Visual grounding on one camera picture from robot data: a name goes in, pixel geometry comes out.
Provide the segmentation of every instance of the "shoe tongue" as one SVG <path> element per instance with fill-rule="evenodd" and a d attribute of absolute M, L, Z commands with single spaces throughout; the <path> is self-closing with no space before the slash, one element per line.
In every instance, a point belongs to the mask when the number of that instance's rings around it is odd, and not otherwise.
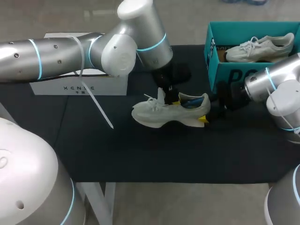
<path fill-rule="evenodd" d="M 161 104 L 165 104 L 165 93 L 162 88 L 158 88 L 157 91 L 157 100 Z"/>

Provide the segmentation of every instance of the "white table leg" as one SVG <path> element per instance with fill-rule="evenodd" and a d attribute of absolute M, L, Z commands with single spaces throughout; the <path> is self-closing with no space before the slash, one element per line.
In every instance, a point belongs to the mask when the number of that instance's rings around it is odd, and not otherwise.
<path fill-rule="evenodd" d="M 81 183 L 100 225 L 113 225 L 110 208 L 99 183 Z"/>
<path fill-rule="evenodd" d="M 105 200 L 108 205 L 111 217 L 113 217 L 114 194 L 116 192 L 116 183 L 108 182 L 105 187 Z"/>

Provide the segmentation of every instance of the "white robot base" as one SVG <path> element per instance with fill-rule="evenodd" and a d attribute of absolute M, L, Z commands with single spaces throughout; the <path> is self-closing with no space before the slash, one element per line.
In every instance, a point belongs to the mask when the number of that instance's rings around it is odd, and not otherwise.
<path fill-rule="evenodd" d="M 81 197 L 52 147 L 2 118 L 0 190 L 0 224 L 85 223 L 86 210 Z"/>

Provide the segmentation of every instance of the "gray floor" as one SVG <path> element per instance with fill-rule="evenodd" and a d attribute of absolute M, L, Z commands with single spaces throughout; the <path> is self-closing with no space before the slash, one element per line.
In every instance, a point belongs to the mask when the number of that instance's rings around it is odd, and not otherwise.
<path fill-rule="evenodd" d="M 0 41 L 42 38 L 47 32 L 108 32 L 120 0 L 1 0 Z M 300 1 L 265 6 L 220 0 L 156 0 L 172 45 L 203 44 L 209 21 L 298 21 Z M 268 185 L 117 185 L 115 225 L 263 225 Z M 90 217 L 88 225 L 96 222 Z"/>
<path fill-rule="evenodd" d="M 121 0 L 1 0 L 0 41 L 42 38 L 46 32 L 108 32 Z M 298 21 L 300 1 L 264 6 L 220 0 L 155 0 L 173 45 L 203 44 L 209 21 Z"/>

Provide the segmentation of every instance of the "yellow shoe accent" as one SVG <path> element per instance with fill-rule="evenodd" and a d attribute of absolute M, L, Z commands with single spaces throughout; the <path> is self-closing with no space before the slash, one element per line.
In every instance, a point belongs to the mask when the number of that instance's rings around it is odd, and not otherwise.
<path fill-rule="evenodd" d="M 173 105 L 180 105 L 181 103 L 180 103 L 180 101 L 178 101 L 178 102 L 172 102 L 172 104 Z"/>
<path fill-rule="evenodd" d="M 198 118 L 199 121 L 203 122 L 203 123 L 209 123 L 206 119 L 206 115 L 202 116 L 202 117 L 199 117 Z"/>

